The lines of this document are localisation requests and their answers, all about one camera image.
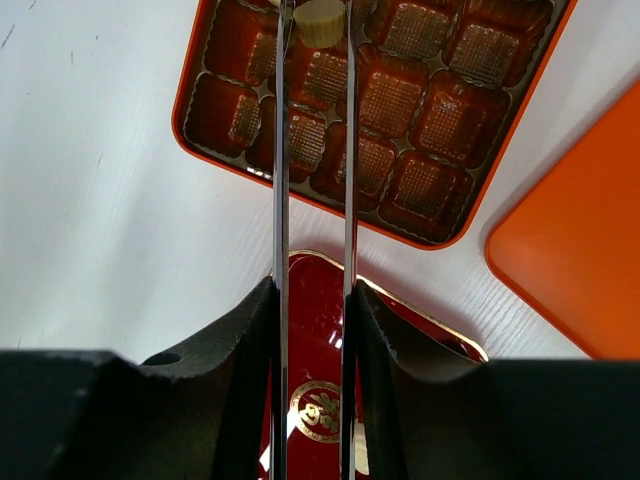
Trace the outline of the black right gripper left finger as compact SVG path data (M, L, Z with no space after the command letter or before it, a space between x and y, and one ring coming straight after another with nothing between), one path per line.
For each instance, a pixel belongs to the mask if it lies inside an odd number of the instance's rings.
M142 364L110 351L3 351L2 477L256 478L273 316L264 278Z

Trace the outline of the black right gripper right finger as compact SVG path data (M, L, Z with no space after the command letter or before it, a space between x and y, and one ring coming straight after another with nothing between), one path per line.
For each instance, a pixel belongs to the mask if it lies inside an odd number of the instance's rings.
M375 479L635 479L634 361L478 363L354 292Z

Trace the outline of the orange chocolate box with tray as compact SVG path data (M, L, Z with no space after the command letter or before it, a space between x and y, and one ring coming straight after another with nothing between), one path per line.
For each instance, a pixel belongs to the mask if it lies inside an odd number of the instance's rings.
M342 214L347 67L355 59L361 222L413 247L441 249L468 229L574 7L357 1L343 41L313 49L293 37L278 61L275 2L202 1L174 135L195 157L269 185L275 74L283 69L291 192Z

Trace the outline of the metal tongs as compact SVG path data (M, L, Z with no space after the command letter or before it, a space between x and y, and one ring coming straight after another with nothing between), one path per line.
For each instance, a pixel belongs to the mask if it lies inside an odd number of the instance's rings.
M357 283L357 161L359 149L359 101L357 31L354 7L346 3L347 18L347 98L346 98L346 179L343 279L343 323L339 414L339 475L355 477L355 370L356 339L353 291ZM285 58L293 26L294 3L279 5L276 37L275 136L273 167L273 284L277 294L276 350L272 357L270 413L270 477L287 477L288 442L288 333L289 333L289 86Z

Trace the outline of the orange box lid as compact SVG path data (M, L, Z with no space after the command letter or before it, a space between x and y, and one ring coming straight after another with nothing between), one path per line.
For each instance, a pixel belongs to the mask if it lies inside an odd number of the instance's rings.
M639 87L488 236L492 273L586 354L639 357Z

